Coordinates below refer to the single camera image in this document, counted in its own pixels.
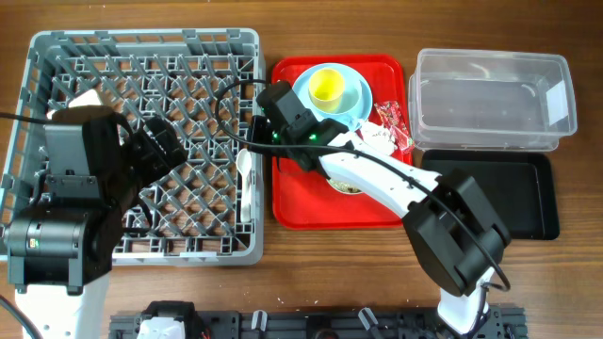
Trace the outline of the green bowl with rice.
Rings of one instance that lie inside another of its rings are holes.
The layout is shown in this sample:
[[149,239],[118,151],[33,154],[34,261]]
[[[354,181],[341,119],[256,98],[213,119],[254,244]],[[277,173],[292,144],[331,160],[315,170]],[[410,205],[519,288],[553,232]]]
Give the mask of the green bowl with rice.
[[342,194],[347,194],[347,195],[357,195],[357,194],[361,194],[362,191],[355,187],[352,186],[348,183],[345,183],[343,181],[337,181],[334,179],[328,179],[327,183],[329,184],[330,187],[332,187],[334,190],[336,190],[339,193]]

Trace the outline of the white plastic spoon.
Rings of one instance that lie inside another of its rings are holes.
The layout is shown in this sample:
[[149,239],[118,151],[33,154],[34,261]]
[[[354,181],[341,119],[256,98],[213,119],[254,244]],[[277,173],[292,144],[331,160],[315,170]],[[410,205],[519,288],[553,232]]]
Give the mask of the white plastic spoon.
[[240,220],[251,221],[251,171],[252,156],[247,149],[241,149],[236,157],[236,168],[241,176]]

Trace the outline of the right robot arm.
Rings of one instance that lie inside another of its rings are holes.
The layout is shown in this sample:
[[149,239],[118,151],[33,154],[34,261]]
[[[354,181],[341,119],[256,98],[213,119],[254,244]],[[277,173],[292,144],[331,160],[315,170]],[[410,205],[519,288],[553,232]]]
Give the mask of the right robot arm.
[[286,81],[267,86],[256,102],[266,121],[253,132],[253,150],[357,187],[400,217],[420,266],[440,288],[438,316],[458,335],[477,334],[487,292],[511,287],[499,264],[512,238],[476,180],[379,153],[343,123],[317,120]]

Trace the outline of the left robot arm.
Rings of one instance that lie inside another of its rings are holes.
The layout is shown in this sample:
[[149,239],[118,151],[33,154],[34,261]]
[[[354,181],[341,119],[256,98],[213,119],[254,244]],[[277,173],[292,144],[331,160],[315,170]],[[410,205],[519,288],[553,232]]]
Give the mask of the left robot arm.
[[187,156],[169,122],[133,129],[95,89],[39,123],[50,169],[8,226],[15,300],[1,304],[25,338],[96,338],[122,217]]

